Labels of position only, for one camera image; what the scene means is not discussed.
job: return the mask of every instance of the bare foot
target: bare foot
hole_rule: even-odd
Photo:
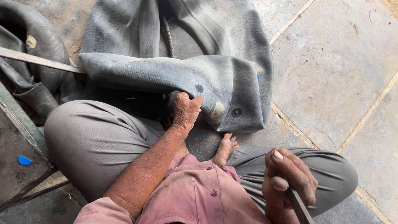
[[[174,120],[174,114],[171,113],[169,117],[166,118],[166,120],[163,122],[163,129],[164,131],[167,131]],[[179,150],[177,151],[177,155],[181,158],[185,157],[187,154],[189,154],[187,145],[185,144],[185,141],[181,144],[181,146],[179,147]]]
[[[217,166],[224,166],[232,153],[238,147],[238,142],[236,141],[236,137],[232,136],[232,132],[226,133],[219,144],[216,155],[211,159],[211,161]]]

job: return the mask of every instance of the gray trousers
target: gray trousers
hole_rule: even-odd
[[[92,202],[164,131],[158,122],[133,117],[108,104],[76,100],[51,113],[44,133],[52,161]],[[241,185],[263,212],[264,156],[271,149],[240,146],[226,164],[235,167]],[[340,155],[311,148],[288,149],[304,161],[318,181],[316,203],[308,207],[311,216],[331,209],[357,187],[355,169]]]

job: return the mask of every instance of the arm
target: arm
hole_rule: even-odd
[[[187,93],[178,93],[170,129],[120,174],[103,197],[110,197],[136,219],[149,195],[163,181],[171,161],[201,111],[202,102],[199,96],[190,100]]]
[[[267,201],[265,215],[273,224],[300,224],[287,199],[289,184],[286,179],[297,190],[305,206],[315,204],[318,182],[304,162],[287,149],[272,149],[265,156],[265,166],[261,187]]]

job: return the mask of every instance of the shirt pocket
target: shirt pocket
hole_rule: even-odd
[[[165,184],[155,191],[138,223],[199,223],[194,181]]]

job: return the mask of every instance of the pink shirt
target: pink shirt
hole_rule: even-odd
[[[134,220],[110,198],[82,208],[74,224],[271,224],[240,185],[235,168],[175,156],[162,183]]]

